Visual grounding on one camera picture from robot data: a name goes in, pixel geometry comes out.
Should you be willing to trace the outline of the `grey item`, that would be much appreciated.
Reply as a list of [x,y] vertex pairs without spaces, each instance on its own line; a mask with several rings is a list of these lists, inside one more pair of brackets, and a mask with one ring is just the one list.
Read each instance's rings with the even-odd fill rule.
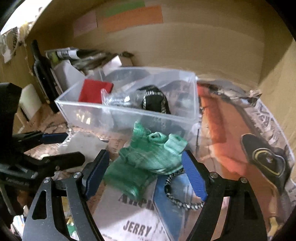
[[101,91],[102,104],[106,106],[121,106],[125,108],[142,109],[142,101],[145,91],[124,91],[116,93],[107,93],[104,89]]

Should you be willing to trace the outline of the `black cap with braided cord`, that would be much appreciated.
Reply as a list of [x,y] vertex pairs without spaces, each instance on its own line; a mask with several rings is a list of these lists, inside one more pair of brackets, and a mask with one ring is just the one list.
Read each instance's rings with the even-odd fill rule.
[[145,91],[142,101],[143,110],[171,114],[166,96],[155,85],[144,86],[138,90]]

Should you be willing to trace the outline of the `stack of newspapers and books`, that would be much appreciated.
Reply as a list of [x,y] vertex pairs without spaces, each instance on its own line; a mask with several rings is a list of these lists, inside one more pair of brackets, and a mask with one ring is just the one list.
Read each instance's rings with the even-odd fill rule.
[[52,67],[66,62],[84,74],[96,68],[102,68],[117,57],[120,61],[132,60],[134,57],[134,54],[128,51],[112,53],[99,49],[79,49],[74,47],[46,50],[45,55],[51,62]]

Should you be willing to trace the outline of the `clear plastic storage box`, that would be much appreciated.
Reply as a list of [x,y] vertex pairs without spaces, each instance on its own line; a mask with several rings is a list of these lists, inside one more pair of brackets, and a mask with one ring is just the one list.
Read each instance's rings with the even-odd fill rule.
[[55,102],[72,126],[128,136],[138,122],[152,132],[177,134],[195,148],[199,132],[197,80],[195,73],[178,69],[98,69]]

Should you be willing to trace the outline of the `dark wine bottle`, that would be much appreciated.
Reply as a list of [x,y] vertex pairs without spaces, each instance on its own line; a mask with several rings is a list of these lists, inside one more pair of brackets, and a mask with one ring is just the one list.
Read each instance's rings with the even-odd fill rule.
[[58,113],[59,108],[55,100],[59,97],[59,94],[56,89],[54,75],[51,71],[51,64],[46,57],[42,56],[37,40],[32,41],[31,50],[34,57],[33,73],[41,84],[41,88],[49,101],[51,110],[54,113]]

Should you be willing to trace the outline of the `pink sticky note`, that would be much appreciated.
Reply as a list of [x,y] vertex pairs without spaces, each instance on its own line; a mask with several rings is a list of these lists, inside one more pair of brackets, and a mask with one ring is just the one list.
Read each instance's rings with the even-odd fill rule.
[[78,37],[97,28],[96,11],[91,10],[73,22],[73,36]]

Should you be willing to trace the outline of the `red felt square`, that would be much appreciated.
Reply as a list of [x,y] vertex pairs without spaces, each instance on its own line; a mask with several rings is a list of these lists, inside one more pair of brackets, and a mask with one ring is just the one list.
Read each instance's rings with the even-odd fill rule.
[[107,93],[111,93],[113,89],[113,83],[100,80],[85,79],[78,101],[102,104],[101,91],[103,89]]

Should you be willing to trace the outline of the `green knitted cloth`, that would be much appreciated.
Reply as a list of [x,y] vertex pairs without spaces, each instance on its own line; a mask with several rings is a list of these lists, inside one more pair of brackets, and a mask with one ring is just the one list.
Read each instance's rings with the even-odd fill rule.
[[130,144],[119,150],[103,180],[128,198],[140,201],[158,175],[169,175],[182,168],[181,154],[187,145],[177,134],[153,133],[136,122]]

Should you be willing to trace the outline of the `green sticky note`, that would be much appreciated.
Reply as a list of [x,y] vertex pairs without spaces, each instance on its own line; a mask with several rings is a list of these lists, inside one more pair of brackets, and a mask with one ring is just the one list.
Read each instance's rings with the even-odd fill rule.
[[117,15],[125,11],[131,11],[143,7],[145,7],[144,1],[129,1],[126,3],[115,4],[114,6],[110,6],[107,8],[107,10],[105,10],[104,17],[108,18],[110,16]]

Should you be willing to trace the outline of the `orange sticky note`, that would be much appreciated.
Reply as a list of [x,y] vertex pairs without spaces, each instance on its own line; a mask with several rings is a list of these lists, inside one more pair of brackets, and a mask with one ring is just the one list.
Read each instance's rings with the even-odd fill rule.
[[160,5],[131,9],[104,18],[102,21],[106,33],[118,32],[136,26],[162,23],[163,14]]

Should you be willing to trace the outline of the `white mug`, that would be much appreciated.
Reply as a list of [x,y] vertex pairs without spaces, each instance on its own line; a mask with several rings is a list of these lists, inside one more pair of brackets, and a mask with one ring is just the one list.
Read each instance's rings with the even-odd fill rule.
[[32,84],[22,89],[19,106],[28,120],[31,120],[42,107],[42,102]]

